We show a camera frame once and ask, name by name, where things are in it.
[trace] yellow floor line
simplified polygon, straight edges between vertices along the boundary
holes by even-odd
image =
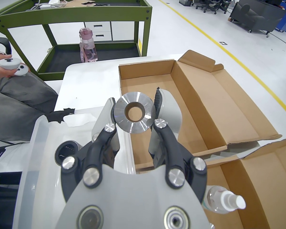
[[[140,39],[139,39],[139,43],[138,43],[138,45],[139,45],[140,53],[142,54],[142,43],[141,43],[141,40],[140,40]]]
[[[190,25],[192,25],[195,29],[197,29],[201,34],[203,34],[205,37],[207,37],[209,40],[211,40],[214,44],[216,44],[220,49],[222,49],[226,54],[228,54],[229,57],[231,57],[236,63],[238,63],[246,72],[248,72],[264,89],[280,104],[280,106],[286,111],[286,105],[284,102],[257,76],[255,75],[247,66],[245,66],[239,59],[237,59],[231,52],[229,52],[226,48],[224,48],[220,43],[218,43],[215,39],[213,39],[211,36],[206,34],[202,29],[200,29],[198,26],[193,24],[189,19],[185,18],[182,14],[180,14],[178,11],[173,9],[171,6],[169,6],[167,3],[163,2],[162,0],[158,0],[161,3],[163,3],[165,6],[170,8],[172,11],[174,11],[177,15],[179,15],[182,19],[187,21]]]

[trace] bottle cap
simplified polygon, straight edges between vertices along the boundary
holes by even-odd
[[[79,33],[83,40],[89,40],[93,36],[92,30],[90,30],[89,28],[81,28]]]
[[[228,195],[228,203],[232,208],[235,209],[245,209],[246,208],[246,202],[243,199],[242,196],[230,194]]]

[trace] clear plastic bottle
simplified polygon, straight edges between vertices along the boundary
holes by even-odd
[[[242,196],[235,195],[226,188],[218,185],[208,185],[202,206],[215,213],[225,214],[236,209],[245,209],[246,202]]]
[[[83,48],[83,53],[81,51],[81,60],[82,62],[94,62],[97,61],[97,52],[93,40],[92,30],[89,28],[80,29],[80,38],[81,38],[81,49]]]

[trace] drawer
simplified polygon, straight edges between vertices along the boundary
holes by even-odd
[[[104,31],[104,32],[96,32],[93,34],[94,42],[97,41],[111,41],[111,31]]]
[[[86,27],[92,32],[111,31],[110,22],[85,22]]]

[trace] pink water bottle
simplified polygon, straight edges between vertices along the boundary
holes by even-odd
[[[97,53],[93,40],[92,30],[89,28],[80,29],[80,48],[81,48],[81,60],[82,62],[94,62],[97,61]]]

